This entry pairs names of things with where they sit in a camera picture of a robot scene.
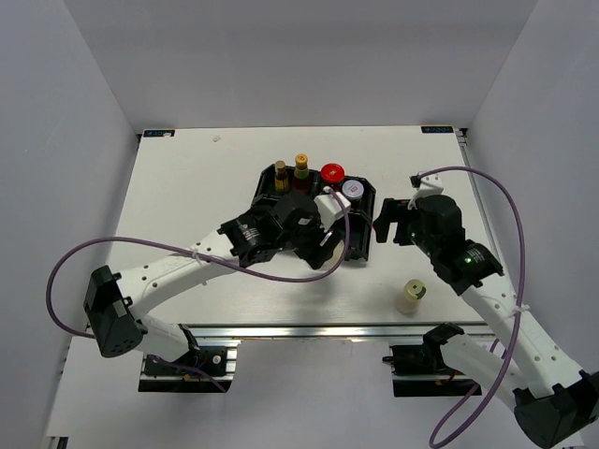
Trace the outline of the red sauce bottle yellow cap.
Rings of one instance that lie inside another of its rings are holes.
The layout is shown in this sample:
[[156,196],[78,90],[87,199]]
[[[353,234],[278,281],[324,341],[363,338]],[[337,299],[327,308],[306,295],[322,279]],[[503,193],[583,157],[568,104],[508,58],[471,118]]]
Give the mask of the red sauce bottle yellow cap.
[[292,188],[295,191],[308,194],[311,186],[310,169],[308,168],[308,156],[299,153],[295,157],[294,176]]

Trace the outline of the yellow label bottle beige cap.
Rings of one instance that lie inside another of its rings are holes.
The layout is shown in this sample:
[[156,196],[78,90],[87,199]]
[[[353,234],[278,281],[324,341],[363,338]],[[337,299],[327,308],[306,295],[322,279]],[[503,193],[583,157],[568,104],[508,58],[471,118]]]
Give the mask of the yellow label bottle beige cap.
[[278,195],[285,195],[290,191],[289,179],[286,171],[286,164],[284,161],[279,160],[274,165],[274,186],[275,191]]

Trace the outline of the small jar silver lid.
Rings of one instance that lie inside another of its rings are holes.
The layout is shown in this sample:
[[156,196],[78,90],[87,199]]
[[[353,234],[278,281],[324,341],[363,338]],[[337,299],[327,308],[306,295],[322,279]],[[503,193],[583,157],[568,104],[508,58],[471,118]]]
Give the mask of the small jar silver lid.
[[341,192],[348,201],[355,203],[363,198],[365,188],[361,181],[350,179],[343,183]]

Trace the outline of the dark sauce jar red lid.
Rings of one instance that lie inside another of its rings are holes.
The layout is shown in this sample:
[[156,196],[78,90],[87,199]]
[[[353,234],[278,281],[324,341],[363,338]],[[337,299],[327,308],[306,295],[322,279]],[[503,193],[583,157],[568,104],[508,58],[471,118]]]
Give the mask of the dark sauce jar red lid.
[[322,166],[319,175],[323,187],[330,187],[334,191],[341,190],[345,179],[345,172],[341,165],[327,163]]

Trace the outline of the yellow cap spice shaker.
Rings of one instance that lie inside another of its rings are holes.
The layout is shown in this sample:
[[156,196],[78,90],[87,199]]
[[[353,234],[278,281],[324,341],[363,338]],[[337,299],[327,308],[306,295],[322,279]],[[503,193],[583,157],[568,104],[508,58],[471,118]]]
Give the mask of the yellow cap spice shaker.
[[421,300],[427,294],[425,283],[418,279],[412,279],[406,283],[402,293],[396,298],[395,308],[403,314],[413,314],[419,308]]

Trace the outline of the clear glass jar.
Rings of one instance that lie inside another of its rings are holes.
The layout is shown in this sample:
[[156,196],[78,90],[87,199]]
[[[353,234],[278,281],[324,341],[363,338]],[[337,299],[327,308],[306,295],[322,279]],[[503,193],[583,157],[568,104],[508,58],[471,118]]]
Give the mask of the clear glass jar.
[[344,243],[342,240],[340,240],[335,248],[333,249],[332,253],[331,253],[331,258],[329,259],[328,263],[330,265],[335,265],[337,263],[337,261],[341,258],[342,254],[343,254],[343,250],[344,250]]

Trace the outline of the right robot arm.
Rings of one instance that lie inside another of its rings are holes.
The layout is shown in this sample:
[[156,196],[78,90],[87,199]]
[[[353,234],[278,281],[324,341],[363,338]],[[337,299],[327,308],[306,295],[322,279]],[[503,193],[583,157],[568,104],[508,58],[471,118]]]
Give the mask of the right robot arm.
[[551,448],[598,419],[598,375],[566,355],[519,305],[500,262],[482,244],[467,239],[461,211],[444,195],[416,200],[387,198],[373,223],[377,242],[397,226],[394,243],[415,245],[435,274],[473,308],[512,354],[504,359],[482,349],[455,324],[445,323],[423,338],[422,359],[431,371],[457,370],[491,390],[510,409],[523,433]]

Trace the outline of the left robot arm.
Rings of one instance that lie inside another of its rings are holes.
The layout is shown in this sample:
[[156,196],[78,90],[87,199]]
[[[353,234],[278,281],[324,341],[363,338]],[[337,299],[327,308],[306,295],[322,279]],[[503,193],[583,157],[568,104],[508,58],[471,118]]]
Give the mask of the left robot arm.
[[132,350],[156,355],[176,372],[197,364],[197,345],[182,324],[169,324],[151,311],[200,284],[291,251],[311,268],[321,268],[342,239],[334,224],[347,216],[349,202],[331,189],[316,197],[291,192],[272,206],[253,206],[187,250],[142,267],[92,272],[84,310],[100,354]]

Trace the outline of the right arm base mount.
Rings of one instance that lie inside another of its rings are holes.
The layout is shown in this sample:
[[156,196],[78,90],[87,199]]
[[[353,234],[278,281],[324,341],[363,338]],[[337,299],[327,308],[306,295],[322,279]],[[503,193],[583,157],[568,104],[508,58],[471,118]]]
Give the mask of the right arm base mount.
[[451,337],[461,336],[464,330],[453,324],[443,323],[428,331],[420,344],[396,344],[382,363],[392,372],[393,396],[395,398],[457,398],[464,397],[471,389],[481,395],[481,388],[472,379],[450,368],[441,356],[441,345]]

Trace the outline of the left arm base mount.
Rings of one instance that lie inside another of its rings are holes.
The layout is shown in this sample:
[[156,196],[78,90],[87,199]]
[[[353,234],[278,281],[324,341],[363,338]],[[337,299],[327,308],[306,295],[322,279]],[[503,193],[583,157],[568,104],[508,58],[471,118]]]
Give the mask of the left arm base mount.
[[224,394],[232,384],[236,350],[215,342],[196,340],[175,361],[145,355],[140,376],[141,393]]

